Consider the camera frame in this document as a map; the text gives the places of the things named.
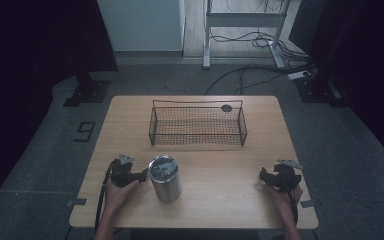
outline metal wire basket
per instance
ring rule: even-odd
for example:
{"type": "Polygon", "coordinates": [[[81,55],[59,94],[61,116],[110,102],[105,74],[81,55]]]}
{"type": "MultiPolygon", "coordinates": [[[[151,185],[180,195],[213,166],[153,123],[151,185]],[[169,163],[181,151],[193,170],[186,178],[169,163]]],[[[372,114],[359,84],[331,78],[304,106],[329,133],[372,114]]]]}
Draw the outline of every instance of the metal wire basket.
{"type": "Polygon", "coordinates": [[[154,100],[152,145],[245,144],[242,101],[176,102],[154,100]]]}

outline stainless steel cup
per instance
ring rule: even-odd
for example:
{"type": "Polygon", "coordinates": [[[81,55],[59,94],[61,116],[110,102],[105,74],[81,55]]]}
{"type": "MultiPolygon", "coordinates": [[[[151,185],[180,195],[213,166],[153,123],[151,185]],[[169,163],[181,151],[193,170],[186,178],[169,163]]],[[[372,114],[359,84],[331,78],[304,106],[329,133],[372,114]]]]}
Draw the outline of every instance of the stainless steel cup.
{"type": "Polygon", "coordinates": [[[177,161],[167,155],[158,156],[149,164],[149,176],[158,198],[163,202],[176,200],[182,192],[177,161]]]}

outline gray floor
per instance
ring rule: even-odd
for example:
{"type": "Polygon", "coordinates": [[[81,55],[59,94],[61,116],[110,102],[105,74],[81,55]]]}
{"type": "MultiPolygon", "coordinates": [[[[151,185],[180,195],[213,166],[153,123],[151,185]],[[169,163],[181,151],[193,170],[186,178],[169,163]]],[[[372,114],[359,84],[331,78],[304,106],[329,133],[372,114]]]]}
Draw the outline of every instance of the gray floor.
{"type": "MultiPolygon", "coordinates": [[[[224,73],[243,65],[123,64],[118,73],[93,73],[112,84],[102,104],[62,107],[76,79],[54,87],[54,101],[40,129],[0,189],[0,239],[64,239],[70,201],[76,198],[106,111],[115,95],[203,95],[224,73]],[[89,142],[77,133],[81,122],[96,122],[89,142]]],[[[245,85],[275,73],[250,70],[245,85]]],[[[238,75],[216,84],[210,95],[233,95],[238,75]]],[[[349,108],[302,103],[293,82],[281,76],[245,90],[274,95],[297,152],[319,226],[303,230],[304,239],[384,239],[384,148],[349,108]]],[[[261,239],[279,231],[260,230],[261,239]]],[[[89,239],[92,229],[71,230],[68,239],[89,239]]],[[[129,231],[116,236],[129,239],[129,231]]]]}

